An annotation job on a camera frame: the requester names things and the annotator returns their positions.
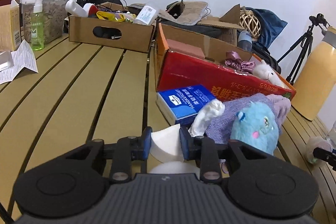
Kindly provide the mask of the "pink satin scrunchie bonnet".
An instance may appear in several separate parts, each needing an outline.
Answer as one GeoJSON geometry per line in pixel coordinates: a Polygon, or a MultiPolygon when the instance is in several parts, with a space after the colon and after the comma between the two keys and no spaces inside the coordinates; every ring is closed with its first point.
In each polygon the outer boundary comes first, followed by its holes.
{"type": "Polygon", "coordinates": [[[235,51],[226,52],[226,59],[224,60],[224,65],[237,71],[250,74],[253,73],[253,70],[256,67],[254,61],[242,60],[239,54],[235,51]]]}

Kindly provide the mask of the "white round sponge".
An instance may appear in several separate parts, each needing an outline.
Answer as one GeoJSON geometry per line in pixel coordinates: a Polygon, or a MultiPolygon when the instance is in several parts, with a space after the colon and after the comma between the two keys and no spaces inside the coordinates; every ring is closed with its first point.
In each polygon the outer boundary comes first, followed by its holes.
{"type": "Polygon", "coordinates": [[[200,168],[186,163],[183,158],[179,136],[180,124],[175,124],[161,131],[151,133],[150,154],[160,162],[150,170],[153,174],[193,173],[197,178],[200,168]]]}

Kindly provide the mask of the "small brown cardboard box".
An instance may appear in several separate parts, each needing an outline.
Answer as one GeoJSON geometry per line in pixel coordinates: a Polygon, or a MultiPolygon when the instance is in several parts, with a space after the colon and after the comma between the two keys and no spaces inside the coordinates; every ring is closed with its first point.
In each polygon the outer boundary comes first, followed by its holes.
{"type": "Polygon", "coordinates": [[[108,9],[105,15],[93,15],[81,18],[69,16],[69,40],[71,42],[115,47],[125,50],[147,53],[154,35],[155,26],[131,23],[121,19],[117,10],[121,6],[112,3],[102,5],[108,9]]]}

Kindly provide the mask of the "blue water bottle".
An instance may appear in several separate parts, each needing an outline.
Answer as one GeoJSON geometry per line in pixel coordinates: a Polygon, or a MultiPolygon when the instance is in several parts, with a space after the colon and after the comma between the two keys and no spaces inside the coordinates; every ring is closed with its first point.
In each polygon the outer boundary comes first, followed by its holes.
{"type": "Polygon", "coordinates": [[[240,32],[239,37],[238,37],[237,47],[247,52],[251,52],[252,44],[253,43],[252,43],[252,38],[251,38],[250,33],[246,30],[240,32]]]}

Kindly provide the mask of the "dark blue cloth bag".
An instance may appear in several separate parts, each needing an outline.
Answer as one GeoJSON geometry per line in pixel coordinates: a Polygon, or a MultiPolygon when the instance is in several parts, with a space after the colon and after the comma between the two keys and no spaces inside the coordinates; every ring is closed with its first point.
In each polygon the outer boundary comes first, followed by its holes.
{"type": "Polygon", "coordinates": [[[260,45],[269,48],[279,34],[282,33],[288,22],[280,19],[270,10],[254,9],[252,7],[246,7],[246,10],[252,11],[261,24],[261,35],[257,42],[260,45]]]}

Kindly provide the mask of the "yellow white plush toy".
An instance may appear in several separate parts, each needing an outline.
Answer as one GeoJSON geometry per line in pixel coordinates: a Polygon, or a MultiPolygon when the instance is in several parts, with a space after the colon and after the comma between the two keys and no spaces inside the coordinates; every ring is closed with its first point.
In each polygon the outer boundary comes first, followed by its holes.
{"type": "Polygon", "coordinates": [[[286,87],[286,85],[278,77],[278,74],[264,60],[262,60],[260,64],[255,66],[252,74],[262,80],[267,80],[272,85],[276,85],[282,88],[286,87]]]}

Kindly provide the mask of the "blue handkerchief tissue pack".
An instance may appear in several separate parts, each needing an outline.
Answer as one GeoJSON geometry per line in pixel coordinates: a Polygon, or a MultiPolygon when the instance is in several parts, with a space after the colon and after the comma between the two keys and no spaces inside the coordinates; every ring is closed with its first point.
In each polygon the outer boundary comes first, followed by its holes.
{"type": "Polygon", "coordinates": [[[198,112],[215,96],[203,85],[157,92],[157,106],[170,126],[190,126],[198,112]]]}

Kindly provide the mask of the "white paper leaflet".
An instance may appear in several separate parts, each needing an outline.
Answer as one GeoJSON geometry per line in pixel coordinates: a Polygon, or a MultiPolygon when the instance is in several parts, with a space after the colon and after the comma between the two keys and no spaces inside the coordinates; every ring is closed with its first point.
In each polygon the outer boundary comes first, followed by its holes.
{"type": "Polygon", "coordinates": [[[16,51],[1,52],[1,84],[13,81],[24,68],[38,73],[33,50],[25,40],[16,51]]]}

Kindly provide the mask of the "white tube bottle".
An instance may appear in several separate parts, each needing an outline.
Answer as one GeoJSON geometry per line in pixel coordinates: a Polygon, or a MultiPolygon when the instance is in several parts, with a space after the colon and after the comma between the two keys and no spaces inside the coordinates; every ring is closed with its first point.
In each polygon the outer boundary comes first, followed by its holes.
{"type": "Polygon", "coordinates": [[[87,18],[96,15],[96,12],[98,12],[98,8],[93,3],[86,3],[83,7],[81,7],[74,0],[67,1],[65,9],[66,12],[70,13],[71,15],[81,18],[87,18]]]}

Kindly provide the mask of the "pink layered sponge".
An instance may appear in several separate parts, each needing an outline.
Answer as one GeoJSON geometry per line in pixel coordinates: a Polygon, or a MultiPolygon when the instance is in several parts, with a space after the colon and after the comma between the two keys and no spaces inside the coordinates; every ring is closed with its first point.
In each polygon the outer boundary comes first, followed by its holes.
{"type": "Polygon", "coordinates": [[[205,59],[205,54],[199,47],[177,42],[176,40],[171,39],[167,39],[167,43],[171,51],[179,52],[184,55],[196,57],[202,60],[205,59]]]}

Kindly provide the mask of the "lilac fluffy towel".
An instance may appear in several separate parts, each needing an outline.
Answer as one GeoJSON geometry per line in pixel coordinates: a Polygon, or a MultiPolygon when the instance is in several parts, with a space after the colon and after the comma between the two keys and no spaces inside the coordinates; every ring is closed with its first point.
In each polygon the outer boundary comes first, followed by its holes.
{"type": "Polygon", "coordinates": [[[291,109],[290,99],[276,94],[267,95],[266,98],[272,103],[276,122],[281,127],[291,109]]]}

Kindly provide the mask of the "purple knit cloth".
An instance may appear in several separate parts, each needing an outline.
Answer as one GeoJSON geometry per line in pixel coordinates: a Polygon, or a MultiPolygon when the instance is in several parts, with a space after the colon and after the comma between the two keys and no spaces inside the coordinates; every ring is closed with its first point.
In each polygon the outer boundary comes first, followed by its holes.
{"type": "Polygon", "coordinates": [[[250,97],[243,97],[232,101],[224,102],[224,113],[214,118],[208,125],[205,134],[218,144],[227,144],[230,139],[233,122],[236,114],[243,108],[249,106],[251,102],[262,102],[266,104],[276,118],[277,114],[273,103],[264,94],[258,93],[250,97]]]}

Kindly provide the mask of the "iridescent mesh bath puff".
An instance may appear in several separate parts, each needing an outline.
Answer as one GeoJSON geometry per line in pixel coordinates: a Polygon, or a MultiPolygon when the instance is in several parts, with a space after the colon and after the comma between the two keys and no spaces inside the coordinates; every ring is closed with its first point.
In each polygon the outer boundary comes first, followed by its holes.
{"type": "Polygon", "coordinates": [[[335,149],[328,140],[321,136],[315,136],[308,140],[305,157],[312,165],[321,166],[325,162],[335,170],[335,149]]]}

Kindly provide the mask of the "blue plush monster toy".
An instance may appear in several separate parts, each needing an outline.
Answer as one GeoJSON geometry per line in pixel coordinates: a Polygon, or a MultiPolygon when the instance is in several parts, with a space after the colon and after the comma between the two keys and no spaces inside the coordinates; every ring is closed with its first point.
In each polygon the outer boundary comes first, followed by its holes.
{"type": "Polygon", "coordinates": [[[230,139],[242,141],[273,155],[278,138],[276,117],[265,103],[250,102],[247,107],[236,113],[230,139]]]}

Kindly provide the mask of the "white sock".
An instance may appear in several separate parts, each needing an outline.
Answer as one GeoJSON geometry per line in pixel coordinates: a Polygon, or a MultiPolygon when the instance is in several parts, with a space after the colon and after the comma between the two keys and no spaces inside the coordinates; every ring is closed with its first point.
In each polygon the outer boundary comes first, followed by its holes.
{"type": "Polygon", "coordinates": [[[225,105],[218,99],[213,99],[201,108],[195,117],[189,134],[192,137],[203,136],[206,129],[214,118],[221,116],[224,113],[225,105]]]}

